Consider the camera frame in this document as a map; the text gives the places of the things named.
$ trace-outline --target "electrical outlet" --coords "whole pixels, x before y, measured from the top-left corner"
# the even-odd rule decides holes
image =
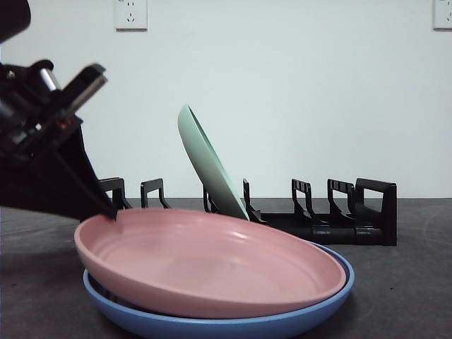
[[[148,1],[147,0],[114,0],[116,31],[148,30]]]
[[[452,0],[434,0],[435,30],[452,30]]]

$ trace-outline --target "black dish rack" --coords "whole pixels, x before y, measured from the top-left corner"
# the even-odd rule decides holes
[[[125,199],[122,178],[101,179],[104,191],[113,191],[115,207],[130,208]],[[397,185],[377,180],[358,178],[356,184],[328,179],[328,213],[315,213],[312,205],[311,184],[292,179],[293,213],[268,213],[256,210],[251,205],[249,182],[243,180],[246,212],[250,221],[274,227],[317,244],[397,245]],[[364,203],[364,190],[383,194],[381,210],[375,210]],[[147,208],[148,193],[159,191],[159,200],[164,208],[171,208],[165,200],[163,180],[154,179],[141,183],[141,207]],[[336,204],[333,192],[347,194],[349,213],[344,213]],[[297,198],[297,192],[304,194],[304,204]],[[208,213],[221,213],[215,201],[203,187],[203,205]]]

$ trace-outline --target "dish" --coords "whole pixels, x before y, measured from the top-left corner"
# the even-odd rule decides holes
[[[75,241],[105,288],[177,316],[283,313],[321,302],[345,284],[342,266],[313,244],[225,215],[122,210],[116,221],[96,215],[82,222]]]
[[[249,220],[229,175],[190,106],[182,107],[177,126],[186,154],[220,213]]]
[[[332,316],[347,299],[355,282],[352,266],[334,251],[316,245],[334,257],[343,267],[347,282],[332,297],[313,306],[284,314],[247,319],[188,319],[139,311],[113,302],[95,290],[88,272],[83,283],[98,309],[111,321],[129,332],[148,339],[287,339],[302,334]]]

